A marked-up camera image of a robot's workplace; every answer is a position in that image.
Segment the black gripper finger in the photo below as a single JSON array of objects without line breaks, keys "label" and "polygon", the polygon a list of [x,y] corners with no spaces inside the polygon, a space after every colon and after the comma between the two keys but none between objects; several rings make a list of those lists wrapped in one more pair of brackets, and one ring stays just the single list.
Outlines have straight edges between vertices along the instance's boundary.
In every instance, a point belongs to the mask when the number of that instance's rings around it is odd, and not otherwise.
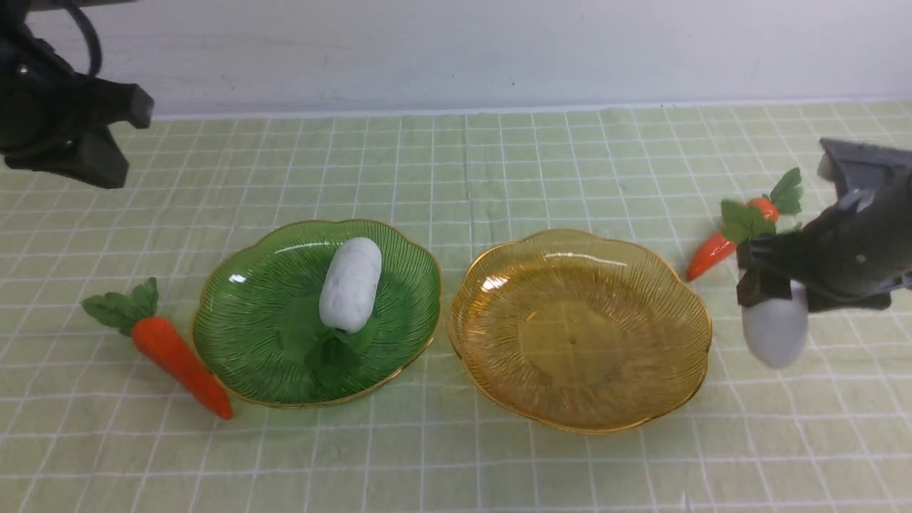
[{"label": "black gripper finger", "polygon": [[738,304],[750,308],[773,299],[792,300],[794,284],[808,291],[809,247],[807,232],[766,234],[740,243],[736,260],[743,274],[736,286]]},{"label": "black gripper finger", "polygon": [[911,289],[911,275],[901,275],[886,280],[866,292],[846,296],[824,290],[821,286],[807,285],[807,302],[810,313],[861,309],[861,311],[885,311],[892,305],[891,295],[895,290]]},{"label": "black gripper finger", "polygon": [[89,114],[104,125],[126,121],[135,129],[149,129],[155,100],[138,84],[94,78],[89,82]]},{"label": "black gripper finger", "polygon": [[37,155],[6,156],[4,163],[14,170],[52,173],[104,190],[124,188],[130,166],[107,125]]}]

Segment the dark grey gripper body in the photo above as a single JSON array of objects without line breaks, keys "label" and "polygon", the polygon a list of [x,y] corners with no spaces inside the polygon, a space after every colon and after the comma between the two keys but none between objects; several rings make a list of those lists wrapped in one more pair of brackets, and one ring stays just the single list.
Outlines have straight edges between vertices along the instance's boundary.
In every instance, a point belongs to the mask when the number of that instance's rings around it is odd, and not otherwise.
[{"label": "dark grey gripper body", "polygon": [[841,300],[910,288],[910,188],[850,192],[798,230],[790,299]]}]

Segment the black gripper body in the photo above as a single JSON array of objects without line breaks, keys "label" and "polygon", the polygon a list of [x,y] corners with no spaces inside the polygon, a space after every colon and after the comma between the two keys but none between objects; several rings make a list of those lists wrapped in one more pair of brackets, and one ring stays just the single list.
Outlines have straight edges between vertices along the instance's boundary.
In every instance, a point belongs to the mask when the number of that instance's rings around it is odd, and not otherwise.
[{"label": "black gripper body", "polygon": [[43,10],[71,16],[88,49],[87,73],[75,71],[46,40],[26,25],[30,1],[2,2],[2,155],[24,158],[42,152],[51,140],[50,124],[65,115],[56,95],[97,75],[97,32],[78,1],[42,1]]}]

